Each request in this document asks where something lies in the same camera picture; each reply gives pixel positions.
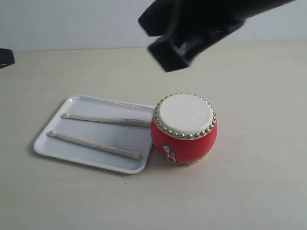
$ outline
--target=red drum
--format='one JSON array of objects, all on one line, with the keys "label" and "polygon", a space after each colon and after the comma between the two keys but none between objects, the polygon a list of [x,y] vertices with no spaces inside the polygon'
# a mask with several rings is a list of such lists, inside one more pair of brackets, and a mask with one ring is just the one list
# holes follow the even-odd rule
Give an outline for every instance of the red drum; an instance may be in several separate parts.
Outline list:
[{"label": "red drum", "polygon": [[175,93],[162,99],[155,108],[151,135],[153,144],[170,162],[195,163],[215,143],[216,112],[202,97]]}]

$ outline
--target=rectangular tray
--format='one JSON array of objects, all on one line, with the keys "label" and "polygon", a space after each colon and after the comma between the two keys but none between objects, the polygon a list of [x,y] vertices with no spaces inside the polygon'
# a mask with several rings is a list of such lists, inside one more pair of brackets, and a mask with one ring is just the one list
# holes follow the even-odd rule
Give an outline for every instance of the rectangular tray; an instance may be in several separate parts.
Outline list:
[{"label": "rectangular tray", "polygon": [[[107,170],[127,174],[139,173],[146,166],[152,146],[150,127],[80,121],[64,119],[61,116],[63,113],[76,113],[151,120],[153,112],[154,107],[148,105],[75,95],[68,98],[50,120],[36,139],[34,150],[41,155]],[[142,159],[130,159],[50,137],[48,132],[53,129],[101,141],[108,145],[139,151],[142,153]]]}]

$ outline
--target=white wall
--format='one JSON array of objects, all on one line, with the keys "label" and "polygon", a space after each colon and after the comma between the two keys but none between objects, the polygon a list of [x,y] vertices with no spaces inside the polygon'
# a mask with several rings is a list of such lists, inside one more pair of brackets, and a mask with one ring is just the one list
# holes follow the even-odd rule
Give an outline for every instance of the white wall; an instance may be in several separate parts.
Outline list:
[{"label": "white wall", "polygon": [[[137,23],[153,0],[0,0],[0,47],[14,51],[147,46]],[[258,15],[221,44],[307,39],[307,1]]]}]

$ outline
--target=black object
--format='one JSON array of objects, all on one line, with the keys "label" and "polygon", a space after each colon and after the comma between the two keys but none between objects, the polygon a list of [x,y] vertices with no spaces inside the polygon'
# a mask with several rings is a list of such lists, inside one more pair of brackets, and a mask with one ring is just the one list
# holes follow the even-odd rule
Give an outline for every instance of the black object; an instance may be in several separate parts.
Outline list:
[{"label": "black object", "polygon": [[149,52],[166,72],[188,67],[202,51],[239,29],[249,17],[294,0],[156,0],[139,18]]},{"label": "black object", "polygon": [[13,51],[10,49],[0,49],[0,69],[15,63]]}]

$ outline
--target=drumstick tip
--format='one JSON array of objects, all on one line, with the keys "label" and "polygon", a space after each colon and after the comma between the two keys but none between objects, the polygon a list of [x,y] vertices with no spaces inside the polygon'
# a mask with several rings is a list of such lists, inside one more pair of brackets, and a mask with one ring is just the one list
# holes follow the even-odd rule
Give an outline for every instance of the drumstick tip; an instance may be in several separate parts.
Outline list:
[{"label": "drumstick tip", "polygon": [[55,137],[57,134],[57,131],[56,130],[51,130],[49,131],[49,135],[52,136],[52,137]]},{"label": "drumstick tip", "polygon": [[64,113],[64,114],[63,114],[63,117],[64,117],[64,118],[69,118],[69,116],[70,116],[70,113]]}]

